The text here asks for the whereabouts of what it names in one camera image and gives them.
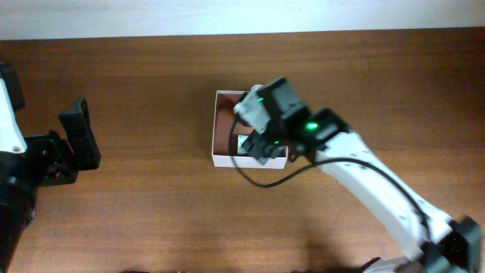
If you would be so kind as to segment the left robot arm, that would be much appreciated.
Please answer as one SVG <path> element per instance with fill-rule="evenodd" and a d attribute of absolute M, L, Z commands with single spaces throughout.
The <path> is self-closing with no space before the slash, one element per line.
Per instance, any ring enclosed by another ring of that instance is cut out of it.
<path fill-rule="evenodd" d="M 1 270 L 7 272 L 22 233 L 36 216 L 41 187 L 72 184 L 81 171 L 99 167 L 88 103 L 79 97 L 58 118 L 66 138 L 54 130 L 24 136 L 15 113 L 25 106 L 14 65 L 1 64 Z"/>

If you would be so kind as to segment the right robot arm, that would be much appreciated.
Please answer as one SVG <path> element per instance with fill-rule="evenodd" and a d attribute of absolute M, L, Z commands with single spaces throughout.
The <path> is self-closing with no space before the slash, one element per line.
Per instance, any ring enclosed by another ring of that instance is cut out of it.
<path fill-rule="evenodd" d="M 313 113 L 283 77 L 256 85 L 233 108 L 252 132 L 242 148 L 265 164 L 282 148 L 343 185 L 388 230 L 403 256 L 374 258 L 362 272 L 482 272 L 483 230 L 468 216 L 456 221 L 419 196 L 328 108 Z"/>

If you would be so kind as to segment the green Dettol soap bar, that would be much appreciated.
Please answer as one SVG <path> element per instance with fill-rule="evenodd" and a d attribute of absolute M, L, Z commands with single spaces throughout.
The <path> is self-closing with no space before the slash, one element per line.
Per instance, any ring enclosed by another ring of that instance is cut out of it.
<path fill-rule="evenodd" d="M 245 141 L 249 138 L 249 135 L 238 135 L 237 136 L 237 155 L 247 155 L 248 152 L 244 147 Z"/>

